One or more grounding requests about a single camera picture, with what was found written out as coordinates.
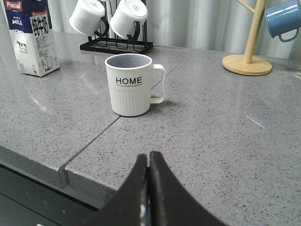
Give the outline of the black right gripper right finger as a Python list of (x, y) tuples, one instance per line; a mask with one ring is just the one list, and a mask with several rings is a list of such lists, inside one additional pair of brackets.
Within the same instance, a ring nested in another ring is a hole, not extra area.
[(150, 211), (153, 226), (224, 226), (181, 185), (162, 153), (150, 153)]

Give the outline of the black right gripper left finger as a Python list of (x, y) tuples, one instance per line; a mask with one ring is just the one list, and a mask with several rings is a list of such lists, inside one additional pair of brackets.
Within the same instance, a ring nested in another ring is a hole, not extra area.
[(148, 222), (147, 156), (141, 154), (119, 190), (85, 226), (145, 226)]

